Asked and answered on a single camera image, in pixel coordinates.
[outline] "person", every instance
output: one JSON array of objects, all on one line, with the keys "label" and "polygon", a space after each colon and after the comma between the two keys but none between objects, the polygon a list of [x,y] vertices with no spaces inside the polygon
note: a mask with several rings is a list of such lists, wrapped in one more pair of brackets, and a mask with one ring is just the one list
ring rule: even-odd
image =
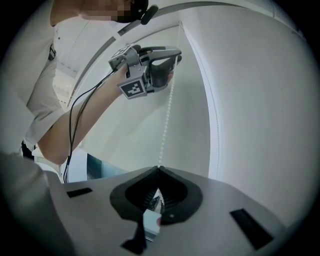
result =
[{"label": "person", "polygon": [[[23,139],[30,150],[38,144],[43,156],[57,165],[62,165],[70,152],[70,112],[63,111],[52,86],[57,66],[57,58],[50,55],[54,26],[77,16],[131,22],[147,8],[147,0],[48,0],[24,24],[3,59],[1,84],[11,87],[34,116]],[[117,84],[124,81],[126,72],[124,65],[92,95],[79,119],[72,150],[121,95]],[[72,110],[71,127],[81,105]]]}]

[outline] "black slot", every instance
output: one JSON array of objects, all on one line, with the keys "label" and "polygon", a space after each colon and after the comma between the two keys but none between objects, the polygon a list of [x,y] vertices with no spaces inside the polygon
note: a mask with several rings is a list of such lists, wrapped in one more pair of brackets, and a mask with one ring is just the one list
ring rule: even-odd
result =
[{"label": "black slot", "polygon": [[130,203],[138,207],[143,213],[148,208],[158,189],[158,170],[139,180],[125,191],[125,196]]},{"label": "black slot", "polygon": [[175,207],[187,197],[188,189],[180,180],[177,180],[163,171],[159,171],[158,176],[159,188],[163,196],[164,208],[166,210]]},{"label": "black slot", "polygon": [[70,198],[74,198],[74,197],[78,197],[78,196],[81,196],[81,195],[84,195],[84,194],[87,194],[90,192],[92,192],[92,189],[86,187],[86,188],[81,188],[78,190],[69,191],[69,192],[67,192],[67,194]]},{"label": "black slot", "polygon": [[272,241],[273,237],[245,209],[230,214],[256,250]]}]

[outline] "white curved wall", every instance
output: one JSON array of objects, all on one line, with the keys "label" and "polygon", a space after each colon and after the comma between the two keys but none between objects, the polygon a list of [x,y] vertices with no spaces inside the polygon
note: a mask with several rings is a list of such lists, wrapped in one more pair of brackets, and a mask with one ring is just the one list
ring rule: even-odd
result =
[{"label": "white curved wall", "polygon": [[[203,0],[149,0],[149,5],[158,5],[159,8],[169,7],[172,5],[203,2]],[[231,4],[247,8],[249,10],[275,18],[293,30],[297,30],[296,24],[287,15],[283,9],[273,0],[213,0],[206,2],[215,2],[217,4]]]},{"label": "white curved wall", "polygon": [[[140,41],[142,47],[176,46],[178,27],[152,34]],[[109,69],[108,60],[122,46],[97,61],[83,81],[81,90],[94,86]],[[197,60],[183,31],[180,33],[182,61],[177,67],[162,164],[208,176],[210,127],[208,104]],[[158,164],[170,87],[147,97],[118,98],[101,116],[82,142],[89,154],[126,171]]]},{"label": "white curved wall", "polygon": [[211,78],[220,131],[218,180],[292,224],[304,216],[319,185],[320,76],[308,44],[277,20],[247,9],[197,7],[180,11],[180,18]]}]

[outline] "black cable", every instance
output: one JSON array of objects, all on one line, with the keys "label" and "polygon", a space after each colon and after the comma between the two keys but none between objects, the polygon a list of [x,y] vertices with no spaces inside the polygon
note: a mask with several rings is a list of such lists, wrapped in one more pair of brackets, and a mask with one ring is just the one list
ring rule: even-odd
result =
[{"label": "black cable", "polygon": [[[78,124],[79,124],[79,120],[80,120],[80,117],[82,115],[82,113],[84,112],[87,104],[88,104],[88,101],[90,100],[91,96],[96,92],[96,90],[102,85],[102,83],[109,77],[111,76],[112,74],[114,74],[116,70],[113,70],[110,74],[108,74],[105,78],[103,78],[96,86],[92,87],[91,89],[87,90],[86,92],[84,92],[83,94],[81,94],[79,97],[77,97],[75,99],[75,101],[73,102],[72,106],[71,106],[71,109],[70,109],[70,115],[69,115],[69,142],[70,142],[70,154],[67,158],[67,161],[66,161],[66,165],[65,165],[65,169],[64,169],[64,173],[63,173],[63,182],[67,183],[68,182],[68,179],[67,179],[67,174],[68,174],[68,167],[69,167],[69,164],[70,164],[70,161],[71,161],[71,157],[72,157],[72,151],[73,151],[73,145],[74,145],[74,141],[75,141],[75,136],[76,136],[76,131],[77,131],[77,128],[78,128]],[[77,118],[76,118],[76,122],[75,122],[75,127],[74,127],[74,132],[73,132],[73,136],[72,136],[72,128],[71,128],[71,123],[72,123],[72,111],[73,111],[73,108],[75,106],[75,103],[85,94],[89,93],[90,91],[92,91],[92,93],[86,98],[86,100],[83,102],[79,112],[78,112],[78,115],[77,115]]]}]

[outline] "shirt sleeve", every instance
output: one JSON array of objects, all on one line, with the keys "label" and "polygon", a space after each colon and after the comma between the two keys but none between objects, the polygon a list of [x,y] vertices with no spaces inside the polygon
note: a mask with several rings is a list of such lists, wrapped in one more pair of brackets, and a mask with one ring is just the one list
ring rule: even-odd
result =
[{"label": "shirt sleeve", "polygon": [[24,137],[25,144],[31,151],[34,145],[65,113],[53,88],[56,67],[57,58],[46,62],[26,105],[34,115],[34,120]]}]

